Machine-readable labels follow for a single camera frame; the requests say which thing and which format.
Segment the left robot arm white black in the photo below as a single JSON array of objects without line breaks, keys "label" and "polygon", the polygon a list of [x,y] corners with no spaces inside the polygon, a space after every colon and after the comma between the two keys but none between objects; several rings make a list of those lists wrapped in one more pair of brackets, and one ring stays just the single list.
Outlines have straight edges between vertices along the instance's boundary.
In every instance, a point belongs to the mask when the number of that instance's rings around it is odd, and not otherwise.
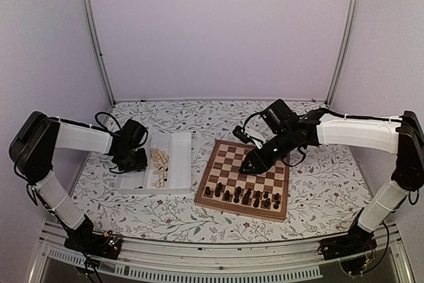
[{"label": "left robot arm white black", "polygon": [[65,228],[74,231],[72,240],[85,253],[99,245],[97,235],[89,231],[91,222],[73,202],[69,191],[55,174],[54,164],[81,154],[108,156],[119,172],[141,171],[147,166],[143,149],[148,129],[129,119],[116,131],[34,111],[9,146],[15,174],[27,185],[35,204],[43,204]]}]

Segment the white plastic compartment tray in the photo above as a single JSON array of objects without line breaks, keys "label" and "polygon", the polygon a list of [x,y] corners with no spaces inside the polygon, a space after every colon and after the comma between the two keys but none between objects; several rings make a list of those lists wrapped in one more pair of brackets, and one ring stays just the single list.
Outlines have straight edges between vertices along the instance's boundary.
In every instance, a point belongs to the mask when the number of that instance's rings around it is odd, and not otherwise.
[{"label": "white plastic compartment tray", "polygon": [[146,146],[148,166],[117,176],[120,194],[159,195],[191,192],[191,133],[153,133]]}]

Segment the wooden chess board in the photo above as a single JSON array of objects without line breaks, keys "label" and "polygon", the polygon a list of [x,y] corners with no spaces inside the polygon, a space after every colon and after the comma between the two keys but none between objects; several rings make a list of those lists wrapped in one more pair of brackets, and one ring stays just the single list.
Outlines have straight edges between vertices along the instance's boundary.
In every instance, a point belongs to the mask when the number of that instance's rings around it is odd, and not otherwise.
[{"label": "wooden chess board", "polygon": [[[240,174],[239,168],[251,150],[252,147],[245,144],[217,141],[197,189],[194,204],[207,209],[239,214],[243,217],[283,222],[286,219],[290,169],[278,161],[263,174]],[[216,197],[215,188],[219,182],[222,183],[223,189],[221,195]],[[205,195],[207,186],[211,189],[210,196]],[[233,197],[239,186],[242,188],[242,192],[239,195],[239,202],[234,203]],[[242,199],[249,188],[252,189],[249,204],[243,205]],[[230,191],[231,199],[224,201],[223,196],[227,190]],[[258,207],[253,207],[256,191],[260,191],[260,203]],[[267,200],[263,198],[264,192],[269,192],[270,195],[268,209],[264,208],[264,202]],[[274,209],[273,197],[276,193],[280,194],[278,209]]]}]

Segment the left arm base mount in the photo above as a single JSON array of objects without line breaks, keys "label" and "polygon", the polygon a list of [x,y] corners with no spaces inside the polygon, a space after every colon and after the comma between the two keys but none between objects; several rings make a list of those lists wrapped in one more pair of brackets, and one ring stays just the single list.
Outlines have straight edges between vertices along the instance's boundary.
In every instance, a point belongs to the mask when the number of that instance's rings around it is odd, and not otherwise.
[{"label": "left arm base mount", "polygon": [[76,229],[69,228],[65,223],[62,223],[62,227],[67,233],[64,243],[66,248],[79,251],[83,255],[118,259],[122,246],[120,234],[114,234],[112,231],[96,233],[92,221],[87,217]]}]

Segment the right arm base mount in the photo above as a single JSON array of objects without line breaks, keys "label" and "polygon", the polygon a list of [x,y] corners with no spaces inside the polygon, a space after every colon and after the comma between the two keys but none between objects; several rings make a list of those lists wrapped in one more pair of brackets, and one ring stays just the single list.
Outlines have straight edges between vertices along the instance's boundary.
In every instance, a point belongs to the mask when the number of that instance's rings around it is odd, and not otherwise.
[{"label": "right arm base mount", "polygon": [[341,268],[351,276],[359,276],[367,270],[376,247],[374,233],[363,230],[354,221],[346,234],[320,240],[317,254],[325,260],[349,256],[350,259],[341,262]]}]

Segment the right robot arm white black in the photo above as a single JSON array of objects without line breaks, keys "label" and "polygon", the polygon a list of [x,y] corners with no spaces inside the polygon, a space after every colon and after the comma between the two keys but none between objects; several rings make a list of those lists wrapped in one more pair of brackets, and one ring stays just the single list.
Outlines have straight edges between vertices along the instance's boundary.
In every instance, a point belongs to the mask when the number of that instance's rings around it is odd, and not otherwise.
[{"label": "right robot arm white black", "polygon": [[343,248],[356,254],[367,245],[371,235],[396,207],[412,192],[423,187],[423,130],[416,114],[404,111],[392,117],[339,114],[327,108],[312,110],[302,116],[281,99],[258,112],[274,137],[265,140],[245,125],[236,126],[233,134],[255,148],[245,157],[241,174],[267,172],[291,151],[300,153],[309,146],[345,145],[381,150],[397,156],[390,179],[371,202],[357,215],[343,239]]}]

